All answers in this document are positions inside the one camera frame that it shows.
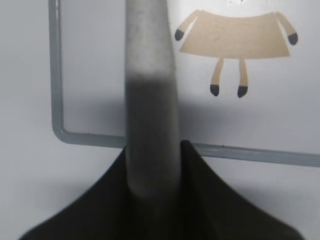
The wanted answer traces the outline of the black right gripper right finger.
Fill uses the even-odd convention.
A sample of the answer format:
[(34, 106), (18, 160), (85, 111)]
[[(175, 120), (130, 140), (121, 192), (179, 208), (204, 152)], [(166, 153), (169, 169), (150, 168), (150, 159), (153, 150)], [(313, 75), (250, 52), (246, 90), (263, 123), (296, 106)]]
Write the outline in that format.
[(292, 226), (241, 196), (188, 141), (180, 143), (183, 240), (302, 240)]

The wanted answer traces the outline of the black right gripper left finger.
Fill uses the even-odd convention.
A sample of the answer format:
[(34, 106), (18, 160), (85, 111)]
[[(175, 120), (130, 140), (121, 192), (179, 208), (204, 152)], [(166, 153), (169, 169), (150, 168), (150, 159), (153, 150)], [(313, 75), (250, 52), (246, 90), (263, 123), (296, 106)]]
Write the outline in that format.
[(126, 150), (84, 194), (28, 230), (22, 240), (138, 240)]

